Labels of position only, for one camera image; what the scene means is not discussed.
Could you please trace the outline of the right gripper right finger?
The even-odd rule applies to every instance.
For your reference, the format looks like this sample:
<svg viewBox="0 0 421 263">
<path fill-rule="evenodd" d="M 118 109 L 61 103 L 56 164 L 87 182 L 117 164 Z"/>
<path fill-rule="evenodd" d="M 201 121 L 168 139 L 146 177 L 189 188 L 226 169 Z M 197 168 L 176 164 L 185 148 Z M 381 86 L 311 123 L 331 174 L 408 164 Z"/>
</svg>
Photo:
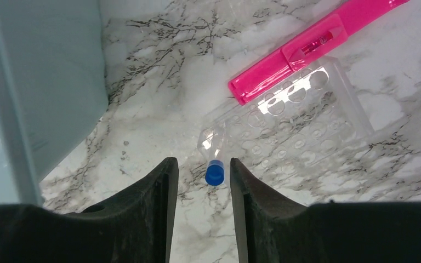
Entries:
<svg viewBox="0 0 421 263">
<path fill-rule="evenodd" d="M 305 206 L 237 158 L 230 186 L 240 262 L 421 262 L 421 202 Z"/>
</svg>

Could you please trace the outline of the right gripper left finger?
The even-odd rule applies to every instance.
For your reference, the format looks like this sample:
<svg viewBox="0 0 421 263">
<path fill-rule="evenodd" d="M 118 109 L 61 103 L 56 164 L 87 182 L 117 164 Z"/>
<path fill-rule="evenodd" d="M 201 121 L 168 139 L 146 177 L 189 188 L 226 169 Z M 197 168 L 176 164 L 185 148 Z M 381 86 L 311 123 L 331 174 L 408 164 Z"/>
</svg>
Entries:
<svg viewBox="0 0 421 263">
<path fill-rule="evenodd" d="M 0 262 L 168 262 L 179 168 L 147 176 L 80 213 L 0 205 Z"/>
</svg>

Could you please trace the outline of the blue capped test tubes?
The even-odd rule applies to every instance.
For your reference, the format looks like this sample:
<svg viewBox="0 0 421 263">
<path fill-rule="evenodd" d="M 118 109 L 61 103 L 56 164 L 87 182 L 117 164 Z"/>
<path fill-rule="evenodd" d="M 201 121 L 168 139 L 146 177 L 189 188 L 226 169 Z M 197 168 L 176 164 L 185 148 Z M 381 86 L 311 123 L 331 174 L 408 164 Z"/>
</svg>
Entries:
<svg viewBox="0 0 421 263">
<path fill-rule="evenodd" d="M 227 131 L 224 123 L 213 123 L 200 133 L 197 149 L 206 159 L 204 179 L 211 186 L 230 186 L 227 160 Z"/>
</svg>

